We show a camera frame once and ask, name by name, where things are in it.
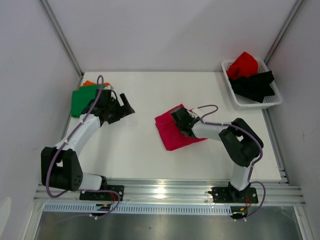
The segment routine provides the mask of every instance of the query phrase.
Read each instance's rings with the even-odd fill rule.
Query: black mounting plate
[[[246,194],[238,198],[238,201],[234,201],[228,191],[228,187],[215,186],[210,191],[213,202],[217,204],[246,204],[246,196],[250,199],[252,204],[257,204],[258,195],[257,190],[254,187],[249,187]]]
[[[108,185],[105,190],[110,190],[117,192],[120,195],[120,201],[122,202],[125,193],[125,186],[123,185]],[[80,200],[83,201],[112,201],[112,196],[109,193],[102,192],[89,192],[85,191],[80,194]]]

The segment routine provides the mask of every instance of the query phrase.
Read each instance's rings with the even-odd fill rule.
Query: gray floor
[[[94,220],[44,212],[36,240],[302,240],[292,207],[264,207],[247,222],[228,216],[111,214]]]

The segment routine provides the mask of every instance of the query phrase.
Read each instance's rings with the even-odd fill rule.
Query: metal corner post
[[[306,2],[306,0],[297,0],[291,9],[287,19],[285,20],[280,32],[276,36],[276,39],[274,40],[269,52],[267,53],[264,62],[266,65],[270,62],[270,59],[273,57],[274,53],[276,52],[278,46],[284,39],[285,35],[287,34],[289,28],[291,27],[293,21],[296,19],[296,16],[298,15],[299,11],[302,9],[303,4]]]
[[[77,74],[79,75],[80,78],[82,78],[83,76],[83,72],[81,71],[81,68],[78,64],[78,61],[74,55],[74,53],[72,52],[69,43],[67,42],[67,39],[57,21],[57,18],[55,17],[49,3],[47,0],[38,0],[39,4],[42,7],[42,10],[44,12],[44,14],[46,15],[48,21],[50,22],[56,36],[58,37],[60,43],[62,44],[67,56],[69,57],[75,71],[77,72]]]

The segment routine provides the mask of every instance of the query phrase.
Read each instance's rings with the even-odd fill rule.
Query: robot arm
[[[251,165],[260,154],[257,144],[242,131],[222,124],[204,124],[199,110],[188,111],[183,107],[176,108],[171,112],[175,125],[180,132],[190,138],[207,138],[221,141],[234,162],[232,178],[229,182],[228,191],[233,200],[243,196],[250,188],[249,174]],[[228,125],[237,126],[250,133],[263,148],[263,142],[256,133],[241,118],[237,118]]]
[[[58,188],[68,191],[84,190],[99,190],[102,185],[106,185],[104,176],[83,173],[78,155],[91,138],[91,136],[104,124],[108,122],[112,124],[124,118],[127,115],[133,114],[135,111],[130,106],[124,93],[120,94],[123,105],[120,106],[118,97],[113,90],[103,89],[99,99],[92,109],[91,113],[83,121],[86,113],[89,111],[90,101],[87,107],[82,111],[76,127],[73,129],[74,134],[68,140],[67,137],[58,142],[54,147],[45,147],[41,152],[41,181],[46,185],[47,172],[50,163],[56,154],[57,150],[64,144],[59,153],[56,162],[53,165],[49,187]]]

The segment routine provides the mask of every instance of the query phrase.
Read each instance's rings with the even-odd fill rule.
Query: slotted white strip
[[[45,212],[105,213],[95,203],[48,202]],[[119,204],[114,213],[118,214],[170,214],[170,215],[232,215],[230,206],[193,206],[159,204]]]

